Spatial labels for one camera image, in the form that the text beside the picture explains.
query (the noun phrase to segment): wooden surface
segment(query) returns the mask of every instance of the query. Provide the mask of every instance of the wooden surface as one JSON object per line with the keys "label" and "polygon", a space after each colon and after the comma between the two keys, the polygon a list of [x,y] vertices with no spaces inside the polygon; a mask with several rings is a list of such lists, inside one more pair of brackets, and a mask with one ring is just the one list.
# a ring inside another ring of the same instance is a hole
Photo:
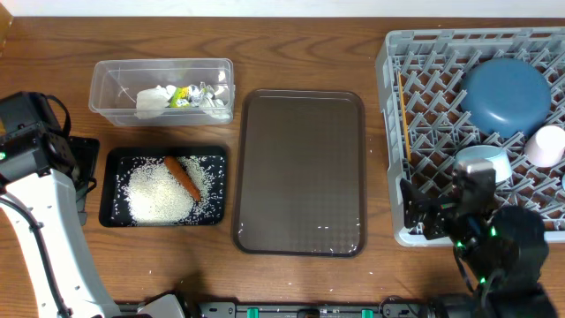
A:
{"label": "wooden surface", "polygon": [[[60,98],[72,134],[101,142],[83,228],[96,268],[115,300],[141,301],[176,284],[242,302],[378,303],[388,295],[424,298],[465,292],[451,248],[406,248],[392,234],[387,142],[374,60],[388,31],[456,27],[540,27],[527,19],[15,19],[0,58],[0,96],[19,90]],[[96,62],[158,57],[227,57],[237,100],[229,125],[119,128],[88,110]],[[368,242],[348,260],[248,255],[230,239],[241,105],[257,88],[344,90],[365,104]],[[224,145],[229,150],[226,216],[213,227],[107,229],[98,223],[108,152],[120,146]],[[551,245],[541,282],[561,314],[565,246]],[[0,215],[0,316],[36,316],[18,241]]]}

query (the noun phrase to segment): carrot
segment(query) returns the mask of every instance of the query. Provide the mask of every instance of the carrot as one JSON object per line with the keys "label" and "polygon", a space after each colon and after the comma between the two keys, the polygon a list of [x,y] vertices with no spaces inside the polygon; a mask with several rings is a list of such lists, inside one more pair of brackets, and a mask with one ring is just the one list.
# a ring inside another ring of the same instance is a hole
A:
{"label": "carrot", "polygon": [[200,191],[186,174],[180,162],[174,156],[167,155],[165,157],[165,166],[169,169],[170,174],[177,179],[178,183],[180,183],[197,202],[200,202]]}

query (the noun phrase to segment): gray dish rack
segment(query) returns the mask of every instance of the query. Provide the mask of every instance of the gray dish rack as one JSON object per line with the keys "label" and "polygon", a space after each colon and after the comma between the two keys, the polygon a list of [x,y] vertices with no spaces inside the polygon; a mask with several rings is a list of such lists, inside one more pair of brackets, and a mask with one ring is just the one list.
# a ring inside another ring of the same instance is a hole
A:
{"label": "gray dish rack", "polygon": [[[387,130],[388,191],[395,238],[403,246],[447,246],[448,238],[427,241],[422,225],[404,227],[399,182],[407,178],[431,197],[451,192],[454,154],[473,144],[503,147],[512,178],[497,185],[496,200],[540,213],[548,242],[565,242],[565,159],[551,169],[531,165],[523,153],[527,139],[518,132],[503,139],[485,135],[469,120],[460,103],[461,80],[489,59],[522,59],[536,67],[551,88],[547,125],[565,128],[565,27],[392,31],[376,60],[380,111]],[[398,76],[403,76],[408,136],[403,135]],[[410,139],[412,160],[405,154]]]}

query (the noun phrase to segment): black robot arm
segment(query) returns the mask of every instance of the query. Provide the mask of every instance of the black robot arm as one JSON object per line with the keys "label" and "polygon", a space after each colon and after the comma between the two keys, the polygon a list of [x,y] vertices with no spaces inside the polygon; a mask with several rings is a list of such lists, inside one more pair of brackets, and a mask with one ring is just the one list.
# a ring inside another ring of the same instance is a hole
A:
{"label": "black robot arm", "polygon": [[[422,317],[557,317],[538,283],[548,254],[541,216],[526,208],[496,208],[490,162],[460,163],[452,174],[454,195],[428,199],[401,180],[405,226],[424,225],[427,239],[449,237],[472,297],[432,299]],[[467,279],[465,261],[478,280]]]}

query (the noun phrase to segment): white wall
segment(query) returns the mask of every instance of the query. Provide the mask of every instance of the white wall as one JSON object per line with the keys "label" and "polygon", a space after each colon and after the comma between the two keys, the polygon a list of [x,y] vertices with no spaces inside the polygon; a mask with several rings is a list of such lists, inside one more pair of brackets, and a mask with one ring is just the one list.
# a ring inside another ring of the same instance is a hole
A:
{"label": "white wall", "polygon": [[565,17],[564,0],[0,0],[14,16]]}

